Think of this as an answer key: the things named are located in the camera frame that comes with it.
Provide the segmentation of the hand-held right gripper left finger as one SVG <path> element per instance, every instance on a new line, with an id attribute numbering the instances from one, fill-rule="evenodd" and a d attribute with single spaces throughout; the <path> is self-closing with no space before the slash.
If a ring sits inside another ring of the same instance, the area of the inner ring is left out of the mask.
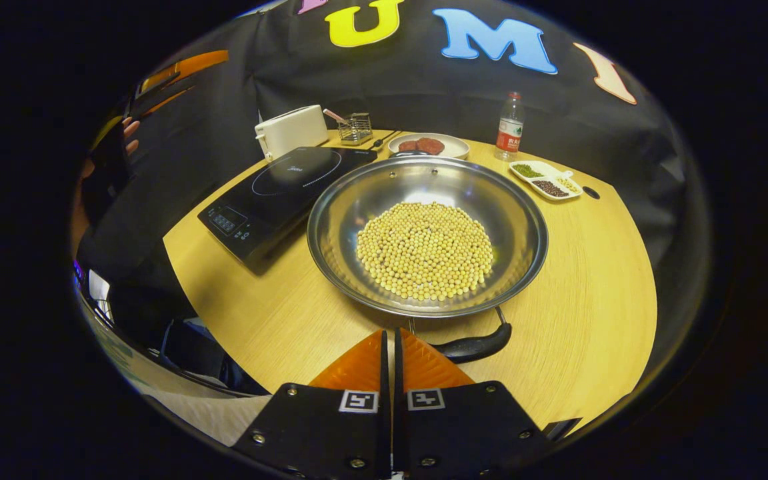
<path id="1" fill-rule="evenodd" d="M 308 383 L 284 383 L 234 449 L 304 479 L 387 479 L 392 474 L 387 332 L 342 353 Z"/>

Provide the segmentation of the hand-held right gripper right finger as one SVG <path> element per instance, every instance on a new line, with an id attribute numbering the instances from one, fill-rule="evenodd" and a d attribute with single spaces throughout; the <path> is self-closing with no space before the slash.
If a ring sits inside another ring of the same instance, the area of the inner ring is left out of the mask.
<path id="1" fill-rule="evenodd" d="M 522 478 L 580 423 L 539 427 L 501 382 L 475 382 L 408 330 L 394 346 L 394 471 L 402 478 Z"/>

